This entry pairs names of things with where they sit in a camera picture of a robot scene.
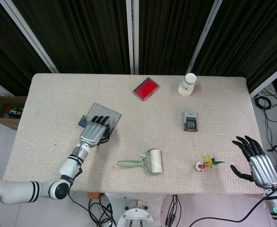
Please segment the robotic arm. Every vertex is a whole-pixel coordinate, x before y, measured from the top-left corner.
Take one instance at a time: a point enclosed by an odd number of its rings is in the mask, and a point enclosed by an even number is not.
[[[0,201],[3,204],[35,202],[40,197],[53,200],[64,199],[74,183],[74,179],[82,173],[82,164],[87,158],[90,148],[109,140],[110,126],[106,124],[109,116],[95,116],[80,135],[80,143],[76,145],[65,163],[60,168],[60,180],[46,182],[7,182],[0,180]]]
[[[256,185],[262,188],[263,197],[266,205],[270,211],[270,214],[277,227],[277,173],[276,170],[267,155],[263,152],[263,149],[259,143],[248,136],[244,138],[236,137],[238,141],[232,141],[243,152],[251,168],[251,175],[242,174],[235,166],[231,165],[232,171],[240,178],[255,182]]]

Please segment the robot finger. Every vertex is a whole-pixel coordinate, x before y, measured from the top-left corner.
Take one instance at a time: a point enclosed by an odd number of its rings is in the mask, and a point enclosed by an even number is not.
[[[107,125],[105,125],[105,127],[106,127],[106,130],[107,130],[108,132],[110,132],[110,125],[107,124]]]
[[[248,181],[254,182],[252,175],[249,175],[249,174],[242,174],[242,173],[239,172],[239,171],[237,170],[237,168],[236,168],[235,166],[233,166],[233,165],[230,165],[230,167],[231,167],[233,173],[235,173],[236,176],[238,176],[238,177],[240,177],[240,178],[242,178],[242,179],[244,179],[244,180],[248,180]]]
[[[253,155],[258,155],[257,152],[255,152],[254,149],[252,149],[252,147],[250,146],[250,144],[248,143],[248,141],[246,141],[244,138],[236,136],[236,138],[242,142],[242,144],[245,146],[246,150],[251,154],[251,156]]]
[[[95,122],[96,121],[96,119],[98,118],[99,116],[94,116],[93,118],[92,118],[92,122]]]
[[[102,119],[102,121],[101,121],[101,125],[105,125],[105,123],[106,123],[106,121],[109,119],[110,117],[109,116],[106,116],[106,117],[104,117],[103,119]]]
[[[238,141],[235,141],[235,140],[233,140],[232,143],[237,145],[242,150],[243,155],[246,157],[248,162],[250,162],[251,154],[246,151],[244,145],[242,143],[238,142]]]
[[[250,138],[249,136],[244,136],[244,137],[245,137],[246,140],[250,143],[251,147],[252,147],[255,151],[257,151],[260,155],[264,155],[264,154],[265,154],[265,153],[263,152],[263,149],[261,148],[260,144],[259,144],[256,140]]]
[[[99,116],[99,118],[95,121],[96,123],[100,123],[104,116]]]

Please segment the flower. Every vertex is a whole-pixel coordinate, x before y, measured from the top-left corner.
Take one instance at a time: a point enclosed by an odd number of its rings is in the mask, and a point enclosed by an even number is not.
[[[200,164],[200,165],[199,165],[199,170],[200,170],[200,171],[204,171],[205,168],[206,168],[206,165],[205,165],[205,164]]]
[[[204,157],[204,162],[205,162],[206,168],[212,167],[212,159],[211,159],[210,155],[204,155],[203,157]]]

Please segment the white roller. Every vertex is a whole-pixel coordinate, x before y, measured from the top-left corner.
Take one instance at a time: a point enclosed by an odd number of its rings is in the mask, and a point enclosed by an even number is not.
[[[161,151],[159,149],[153,149],[150,151],[151,156],[151,172],[162,173],[162,159]]]

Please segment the cardboard box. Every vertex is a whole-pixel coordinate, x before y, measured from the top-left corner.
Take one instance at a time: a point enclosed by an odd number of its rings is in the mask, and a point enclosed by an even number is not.
[[[11,109],[13,107],[24,108],[26,99],[27,99],[26,96],[19,96],[19,97],[0,96],[0,123],[13,130],[17,130],[20,119],[4,118],[4,110]]]

